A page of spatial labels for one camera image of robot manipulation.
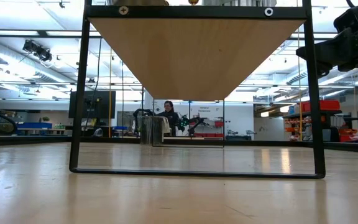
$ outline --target black metal frame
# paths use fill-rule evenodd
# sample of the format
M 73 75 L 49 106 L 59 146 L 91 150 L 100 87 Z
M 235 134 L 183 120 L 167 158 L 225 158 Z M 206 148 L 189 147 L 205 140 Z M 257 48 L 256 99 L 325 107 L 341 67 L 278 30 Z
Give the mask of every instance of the black metal frame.
M 316 73 L 316 55 L 314 51 L 313 19 L 311 0 L 303 0 L 303 7 L 273 7 L 274 13 L 267 17 L 264 13 L 266 7 L 221 7 L 221 6 L 92 6 L 92 0 L 85 0 L 83 26 L 81 36 L 80 67 L 78 71 L 76 113 L 73 123 L 73 137 L 71 139 L 69 169 L 76 173 L 92 174 L 132 174 L 132 175 L 176 175 L 176 176 L 202 176 L 202 177 L 264 177 L 285 179 L 322 179 L 326 175 L 324 144 L 322 135 L 321 112 L 319 105 L 318 77 Z M 78 168 L 78 156 L 81 141 L 81 114 L 85 91 L 86 63 L 88 59 L 88 44 L 90 39 L 89 17 L 114 17 L 136 19 L 268 19 L 268 20 L 301 20 L 305 21 L 305 45 L 311 103 L 311 119 L 313 120 L 313 152 L 314 174 L 267 174 L 267 173 L 240 173 L 240 172 L 190 172 L 168 170 L 106 170 Z

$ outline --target wooden floor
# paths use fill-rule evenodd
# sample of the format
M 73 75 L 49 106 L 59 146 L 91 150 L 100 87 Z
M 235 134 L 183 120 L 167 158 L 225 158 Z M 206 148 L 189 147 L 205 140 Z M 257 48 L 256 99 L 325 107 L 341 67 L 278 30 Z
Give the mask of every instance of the wooden floor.
M 326 151 L 324 180 L 72 174 L 70 144 L 0 147 L 0 224 L 358 224 L 358 153 Z M 82 167 L 313 172 L 303 148 L 82 144 Z

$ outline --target person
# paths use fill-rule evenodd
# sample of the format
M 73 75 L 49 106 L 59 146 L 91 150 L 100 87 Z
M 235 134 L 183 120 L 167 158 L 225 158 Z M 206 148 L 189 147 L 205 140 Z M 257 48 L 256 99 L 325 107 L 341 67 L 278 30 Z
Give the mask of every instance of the person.
M 169 127 L 172 130 L 171 136 L 176 136 L 177 130 L 176 130 L 175 124 L 179 120 L 179 115 L 177 113 L 175 113 L 175 110 L 173 109 L 173 103 L 169 100 L 167 100 L 164 103 L 164 109 L 165 109 L 165 111 L 162 113 L 159 113 L 157 116 L 164 116 L 164 117 L 168 118 Z

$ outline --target dark hair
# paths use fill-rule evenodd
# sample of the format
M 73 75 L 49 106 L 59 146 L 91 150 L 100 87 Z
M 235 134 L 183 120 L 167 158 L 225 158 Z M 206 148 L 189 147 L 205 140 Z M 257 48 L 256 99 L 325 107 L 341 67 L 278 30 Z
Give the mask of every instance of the dark hair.
M 175 110 L 173 109 L 173 103 L 172 103 L 172 101 L 167 100 L 167 101 L 164 103 L 164 106 L 165 106 L 167 103 L 171 106 L 171 108 L 172 108 L 171 111 L 172 111 L 172 112 L 175 112 Z

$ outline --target computer monitor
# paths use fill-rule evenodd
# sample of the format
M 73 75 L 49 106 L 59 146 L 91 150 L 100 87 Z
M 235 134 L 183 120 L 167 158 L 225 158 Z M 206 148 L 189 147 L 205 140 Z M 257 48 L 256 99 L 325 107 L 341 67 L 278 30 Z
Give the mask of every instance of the computer monitor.
M 82 111 L 82 118 L 99 118 L 106 119 L 109 118 L 109 93 L 110 91 L 97 91 L 93 98 L 92 108 L 91 108 L 91 100 L 94 91 L 85 91 L 84 93 L 84 107 Z M 74 111 L 76 110 L 75 99 L 76 99 L 76 91 L 73 91 L 70 94 L 70 109 L 68 111 L 68 117 L 74 118 Z M 110 118 L 115 118 L 114 115 L 116 110 L 116 92 L 111 92 L 111 116 Z

